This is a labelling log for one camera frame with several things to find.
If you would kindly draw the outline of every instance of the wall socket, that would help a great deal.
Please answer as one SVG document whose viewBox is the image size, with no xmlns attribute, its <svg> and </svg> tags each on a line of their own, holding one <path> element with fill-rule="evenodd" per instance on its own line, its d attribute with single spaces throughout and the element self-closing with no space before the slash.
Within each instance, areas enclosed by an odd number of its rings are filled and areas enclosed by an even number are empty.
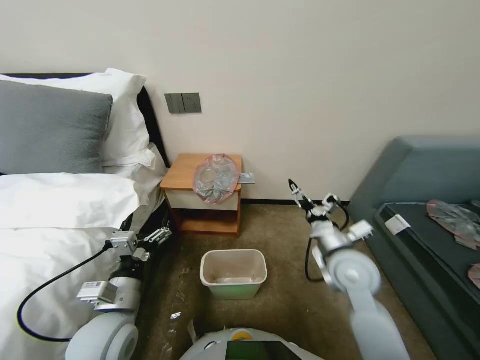
<svg viewBox="0 0 480 360">
<path fill-rule="evenodd" d="M 186 113 L 201 113 L 202 105 L 200 104 L 200 94 L 198 92 L 183 93 L 183 107 Z"/>
<path fill-rule="evenodd" d="M 169 93 L 165 94 L 166 104 L 170 114 L 201 113 L 200 94 L 190 93 Z"/>
</svg>

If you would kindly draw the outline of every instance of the brown carpet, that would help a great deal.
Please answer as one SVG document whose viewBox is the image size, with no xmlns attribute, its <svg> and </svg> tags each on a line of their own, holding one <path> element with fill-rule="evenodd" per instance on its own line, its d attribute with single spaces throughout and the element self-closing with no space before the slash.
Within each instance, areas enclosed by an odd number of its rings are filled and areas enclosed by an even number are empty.
<svg viewBox="0 0 480 360">
<path fill-rule="evenodd" d="M 342 223 L 341 214 L 338 222 Z M 226 328 L 275 333 L 325 360 L 361 359 L 349 327 L 350 303 L 325 283 L 305 278 L 309 225 L 296 206 L 243 205 L 239 238 L 183 235 L 154 259 L 137 319 L 140 338 L 134 359 L 179 359 L 192 345 L 187 325 L 199 336 Z M 372 257 L 365 243 L 357 250 Z M 200 282 L 200 261 L 210 250 L 257 249 L 268 279 L 252 300 L 218 301 Z M 310 264 L 311 276 L 318 276 Z M 435 359 L 430 347 L 382 273 L 377 299 L 395 320 L 412 360 Z M 172 313 L 181 312 L 176 321 Z"/>
</svg>

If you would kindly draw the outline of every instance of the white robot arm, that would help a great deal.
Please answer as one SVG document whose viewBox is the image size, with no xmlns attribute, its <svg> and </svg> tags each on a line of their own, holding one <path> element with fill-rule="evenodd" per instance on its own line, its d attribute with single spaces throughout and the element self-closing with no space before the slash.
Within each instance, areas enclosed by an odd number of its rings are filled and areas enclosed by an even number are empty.
<svg viewBox="0 0 480 360">
<path fill-rule="evenodd" d="M 372 226 L 362 220 L 342 233 L 330 220 L 333 207 L 342 207 L 338 197 L 329 194 L 315 205 L 292 180 L 289 185 L 311 224 L 310 238 L 317 240 L 312 255 L 324 281 L 350 299 L 350 325 L 363 359 L 410 359 L 395 322 L 374 298 L 382 281 L 379 269 L 368 256 L 351 249 L 354 242 L 372 234 Z"/>
<path fill-rule="evenodd" d="M 119 268 L 109 281 L 85 282 L 77 299 L 94 305 L 95 317 L 73 336 L 66 360 L 129 360 L 139 337 L 135 318 L 140 306 L 144 263 L 151 250 L 165 242 L 172 232 L 161 228 L 143 240 L 133 231 L 114 232 L 110 243 L 120 258 Z"/>
</svg>

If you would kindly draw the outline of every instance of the black headboard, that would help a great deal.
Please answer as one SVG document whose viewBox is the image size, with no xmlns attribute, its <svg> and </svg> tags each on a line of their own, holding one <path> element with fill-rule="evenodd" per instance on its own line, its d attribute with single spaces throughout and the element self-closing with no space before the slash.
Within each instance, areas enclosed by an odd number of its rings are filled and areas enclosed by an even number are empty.
<svg viewBox="0 0 480 360">
<path fill-rule="evenodd" d="M 69 79 L 69 78 L 80 78 L 88 73 L 14 73 L 14 74 L 5 74 L 12 78 L 32 78 L 32 79 Z M 165 145 L 162 140 L 162 134 L 160 132 L 159 123 L 157 122 L 157 116 L 155 115 L 152 102 L 150 101 L 149 93 L 146 88 L 143 88 L 136 98 L 138 103 L 138 108 L 140 109 L 143 117 L 145 118 L 146 129 L 150 135 L 150 142 L 154 143 L 161 154 L 165 166 L 170 167 L 170 162 L 167 157 L 167 152 L 165 151 Z"/>
</svg>

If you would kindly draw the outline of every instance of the white wall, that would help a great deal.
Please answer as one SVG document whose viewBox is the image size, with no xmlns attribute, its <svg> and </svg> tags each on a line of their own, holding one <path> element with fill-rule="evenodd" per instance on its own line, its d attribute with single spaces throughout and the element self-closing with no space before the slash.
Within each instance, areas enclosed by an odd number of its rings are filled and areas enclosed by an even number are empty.
<svg viewBox="0 0 480 360">
<path fill-rule="evenodd" d="M 393 137 L 480 133 L 479 18 L 477 0 L 4 0 L 0 72 L 147 75 L 172 160 L 242 154 L 249 198 L 292 178 L 347 200 Z M 170 115 L 176 92 L 203 113 Z"/>
</svg>

